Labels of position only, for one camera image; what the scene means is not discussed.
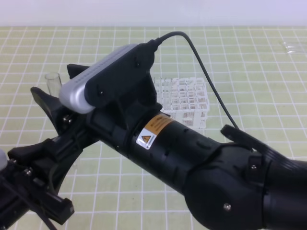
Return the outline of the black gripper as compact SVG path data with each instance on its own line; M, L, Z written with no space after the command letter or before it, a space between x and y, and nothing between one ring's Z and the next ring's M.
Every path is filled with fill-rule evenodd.
M86 66L68 64L73 79ZM67 172L83 150L101 141L133 160L134 103L111 102L87 114L79 114L38 87L30 89L34 101L46 113L57 136L8 152L7 187L14 191L58 191Z

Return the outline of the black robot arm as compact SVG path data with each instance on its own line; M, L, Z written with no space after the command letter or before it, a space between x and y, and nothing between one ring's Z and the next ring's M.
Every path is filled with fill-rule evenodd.
M161 112L148 67L68 65L59 98L33 87L58 136L13 148L0 175L0 227L27 211L48 225L74 212L58 196L82 151L102 141L181 193L211 230L304 230L307 164L290 160L226 125L228 143L200 135Z

